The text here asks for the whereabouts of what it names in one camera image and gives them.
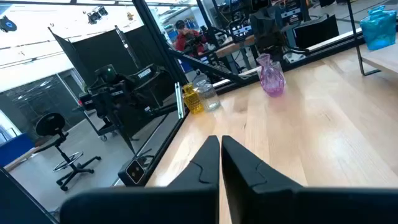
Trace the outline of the black divider panel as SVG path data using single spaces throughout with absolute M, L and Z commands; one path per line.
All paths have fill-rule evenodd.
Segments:
M 77 42 L 52 35 L 88 86 L 96 80 L 95 71 L 108 64 L 123 75 L 137 73 L 152 63 L 165 66 L 146 26 L 125 32 L 123 38 L 114 29 Z

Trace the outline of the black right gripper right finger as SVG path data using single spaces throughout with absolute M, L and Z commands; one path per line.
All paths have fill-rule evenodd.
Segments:
M 304 187 L 231 136 L 221 165 L 232 224 L 398 224 L 398 189 Z

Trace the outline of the small teal glass jar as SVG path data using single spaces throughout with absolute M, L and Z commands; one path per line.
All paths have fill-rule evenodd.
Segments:
M 385 5 L 374 7 L 360 20 L 363 37 L 369 50 L 378 50 L 396 42 L 396 10 L 386 10 Z

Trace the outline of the person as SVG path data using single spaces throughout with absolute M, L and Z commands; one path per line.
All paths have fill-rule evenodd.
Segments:
M 183 20 L 178 20 L 175 23 L 175 28 L 178 32 L 175 48 L 178 51 L 192 50 L 190 55 L 194 57 L 205 53 L 204 44 L 207 43 L 207 40 L 204 35 L 196 30 L 186 28 Z

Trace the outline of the black office stool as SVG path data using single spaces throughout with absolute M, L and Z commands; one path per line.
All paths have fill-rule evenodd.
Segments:
M 61 177 L 56 181 L 60 189 L 64 192 L 67 192 L 68 191 L 67 184 L 72 180 L 72 178 L 74 178 L 77 174 L 82 174 L 82 173 L 93 174 L 95 170 L 87 169 L 86 166 L 88 166 L 95 160 L 100 161 L 102 160 L 102 158 L 100 156 L 95 156 L 83 164 L 80 163 L 75 164 L 75 162 L 81 156 L 84 155 L 84 152 L 83 151 L 75 152 L 74 154 L 68 156 L 61 150 L 60 148 L 61 144 L 67 140 L 67 136 L 69 135 L 69 132 L 63 131 L 65 124 L 66 124 L 65 118 L 60 113 L 49 113 L 39 119 L 39 121 L 36 124 L 35 131 L 39 136 L 56 137 L 54 141 L 51 141 L 48 144 L 46 143 L 43 146 L 40 146 L 39 149 L 36 150 L 36 152 L 42 152 L 51 147 L 55 147 L 57 149 L 57 151 L 60 153 L 61 157 L 63 158 L 63 161 L 53 168 L 53 172 L 58 172 L 68 167 L 72 169 L 71 172 L 69 172 L 68 174 L 64 175 L 63 177 Z

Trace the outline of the blue bin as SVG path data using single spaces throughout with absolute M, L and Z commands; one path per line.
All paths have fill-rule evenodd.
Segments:
M 34 148 L 34 143 L 23 133 L 0 144 L 0 166 L 4 167 Z

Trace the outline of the yellow diamond-textured glass bottle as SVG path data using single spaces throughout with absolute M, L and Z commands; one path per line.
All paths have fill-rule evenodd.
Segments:
M 182 87 L 183 100 L 191 113 L 198 114 L 204 111 L 198 93 L 194 90 L 193 84 L 188 83 Z

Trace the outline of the black ceiling spotlight cluster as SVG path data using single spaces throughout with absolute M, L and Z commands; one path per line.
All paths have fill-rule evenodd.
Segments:
M 96 24 L 98 21 L 102 20 L 103 16 L 107 16 L 108 12 L 104 6 L 98 6 L 93 11 L 87 12 L 86 15 L 88 16 L 89 24 Z

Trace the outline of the black computer monitor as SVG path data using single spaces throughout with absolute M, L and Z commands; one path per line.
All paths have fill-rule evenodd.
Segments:
M 304 49 L 339 36 L 335 15 L 324 15 L 293 29 L 296 46 Z

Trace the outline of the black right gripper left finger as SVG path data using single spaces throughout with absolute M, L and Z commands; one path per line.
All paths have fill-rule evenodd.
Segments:
M 165 187 L 109 187 L 66 200 L 60 224 L 218 224 L 220 144 L 208 136 Z

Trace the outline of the pink swirl glass vase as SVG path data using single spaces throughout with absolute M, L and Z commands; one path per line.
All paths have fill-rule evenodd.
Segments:
M 271 97 L 278 97 L 284 92 L 284 77 L 271 62 L 269 54 L 260 54 L 256 59 L 261 66 L 259 81 L 262 89 Z

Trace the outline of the black background robot station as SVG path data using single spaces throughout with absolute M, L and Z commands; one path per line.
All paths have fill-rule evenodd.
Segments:
M 83 110 L 96 110 L 102 118 L 106 112 L 105 102 L 95 100 L 102 93 L 110 96 L 115 110 L 126 105 L 145 118 L 153 119 L 178 110 L 176 103 L 164 103 L 175 93 L 175 82 L 162 66 L 150 64 L 137 73 L 124 75 L 109 64 L 97 69 L 95 76 L 95 82 L 88 87 L 88 93 L 79 97 L 78 103 Z

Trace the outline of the silver aluminium profile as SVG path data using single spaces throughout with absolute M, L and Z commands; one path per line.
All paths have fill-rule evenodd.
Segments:
M 185 117 L 185 107 L 183 102 L 182 88 L 179 82 L 175 83 L 175 97 L 176 97 L 178 118 L 182 119 Z

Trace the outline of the wooden shelf with black frame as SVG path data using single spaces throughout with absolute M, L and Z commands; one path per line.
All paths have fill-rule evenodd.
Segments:
M 364 56 L 361 55 L 360 43 L 354 24 L 354 16 L 350 0 L 346 0 L 351 26 L 353 28 L 353 42 L 358 56 L 359 70 L 363 76 L 372 75 L 378 72 L 389 72 L 398 75 L 398 43 L 387 47 L 371 50 Z M 363 62 L 374 67 L 375 70 L 364 71 Z

